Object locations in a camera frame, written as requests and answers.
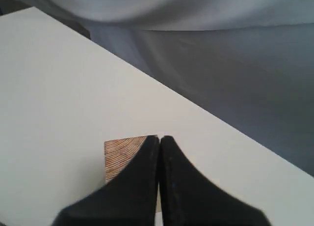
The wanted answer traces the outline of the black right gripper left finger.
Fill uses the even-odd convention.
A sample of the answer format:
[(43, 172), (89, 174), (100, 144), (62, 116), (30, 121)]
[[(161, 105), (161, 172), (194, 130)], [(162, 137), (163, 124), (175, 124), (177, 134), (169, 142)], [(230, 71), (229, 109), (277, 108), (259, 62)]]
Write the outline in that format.
[(159, 138), (148, 136), (110, 182), (62, 209), (54, 226), (153, 226), (157, 205)]

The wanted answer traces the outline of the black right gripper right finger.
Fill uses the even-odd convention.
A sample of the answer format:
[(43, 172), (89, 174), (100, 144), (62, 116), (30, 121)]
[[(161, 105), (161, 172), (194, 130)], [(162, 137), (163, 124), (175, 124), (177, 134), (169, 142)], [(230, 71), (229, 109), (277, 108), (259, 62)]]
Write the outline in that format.
[(265, 214), (202, 175), (172, 136), (160, 141), (159, 189), (165, 226), (268, 226)]

